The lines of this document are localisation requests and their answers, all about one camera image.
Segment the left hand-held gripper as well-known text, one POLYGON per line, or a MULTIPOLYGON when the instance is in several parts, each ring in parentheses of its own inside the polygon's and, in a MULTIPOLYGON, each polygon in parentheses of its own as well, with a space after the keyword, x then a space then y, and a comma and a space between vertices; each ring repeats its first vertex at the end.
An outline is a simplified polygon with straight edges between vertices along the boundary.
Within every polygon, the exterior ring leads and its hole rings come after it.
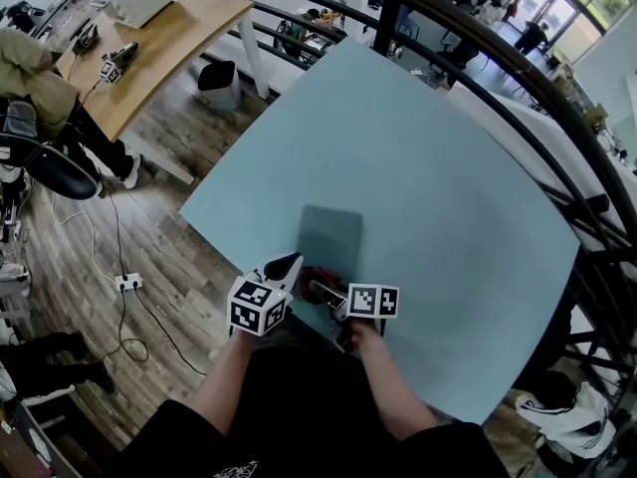
POLYGON ((303 263, 300 252, 279 254, 239 275, 227 296, 230 332, 261 337, 277 326, 294 298, 303 263))

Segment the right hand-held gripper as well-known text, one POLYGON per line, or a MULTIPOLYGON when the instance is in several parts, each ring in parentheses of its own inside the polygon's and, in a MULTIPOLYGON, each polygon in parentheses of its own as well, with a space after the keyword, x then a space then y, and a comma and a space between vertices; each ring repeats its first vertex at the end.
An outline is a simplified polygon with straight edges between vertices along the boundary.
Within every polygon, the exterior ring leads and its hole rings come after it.
POLYGON ((310 282, 311 292, 328 306, 329 315, 342 323, 349 317, 389 320, 398 317, 400 289, 379 284, 350 284, 347 292, 329 287, 316 280, 310 282))

